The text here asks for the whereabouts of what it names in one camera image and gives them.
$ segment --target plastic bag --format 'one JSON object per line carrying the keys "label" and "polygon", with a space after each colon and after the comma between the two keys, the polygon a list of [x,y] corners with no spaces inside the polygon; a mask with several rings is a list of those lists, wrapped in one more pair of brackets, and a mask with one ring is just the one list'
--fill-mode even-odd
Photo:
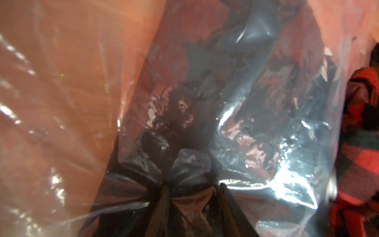
{"label": "plastic bag", "polygon": [[313,234],[368,1],[1,6],[5,236],[145,230],[165,181],[171,233],[220,235],[225,183],[262,236]]}

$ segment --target red cloth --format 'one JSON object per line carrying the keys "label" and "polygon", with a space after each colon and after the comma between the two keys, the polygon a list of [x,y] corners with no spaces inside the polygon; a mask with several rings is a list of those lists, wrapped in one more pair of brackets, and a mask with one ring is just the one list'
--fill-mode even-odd
{"label": "red cloth", "polygon": [[376,236],[368,229],[375,228],[372,220],[379,210],[379,204],[372,201],[379,190],[379,133],[365,127],[373,116],[379,116],[378,89],[379,78],[370,67],[357,71],[348,82],[330,236]]}

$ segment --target plastic wrap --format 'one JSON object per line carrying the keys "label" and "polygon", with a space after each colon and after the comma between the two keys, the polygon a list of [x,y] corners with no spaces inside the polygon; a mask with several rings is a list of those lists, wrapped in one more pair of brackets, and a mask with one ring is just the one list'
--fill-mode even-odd
{"label": "plastic wrap", "polygon": [[3,1],[0,233],[144,235],[168,184],[170,236],[221,236],[224,183],[261,236],[319,236],[369,7]]}

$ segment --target green speck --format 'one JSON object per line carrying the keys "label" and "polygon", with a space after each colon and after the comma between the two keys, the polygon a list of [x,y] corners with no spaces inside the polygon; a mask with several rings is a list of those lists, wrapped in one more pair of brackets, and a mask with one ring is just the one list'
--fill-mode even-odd
{"label": "green speck", "polygon": [[105,90],[105,93],[106,93],[106,94],[109,93],[109,88],[108,88],[108,85],[107,85],[107,84],[104,84],[104,90]]}

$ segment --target plastic sheet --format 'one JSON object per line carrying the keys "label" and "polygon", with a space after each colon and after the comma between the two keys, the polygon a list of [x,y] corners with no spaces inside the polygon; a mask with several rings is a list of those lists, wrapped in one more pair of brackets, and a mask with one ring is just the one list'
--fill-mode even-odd
{"label": "plastic sheet", "polygon": [[4,236],[143,235],[165,182],[172,236],[222,234],[219,183],[261,236],[318,236],[368,1],[0,6]]}

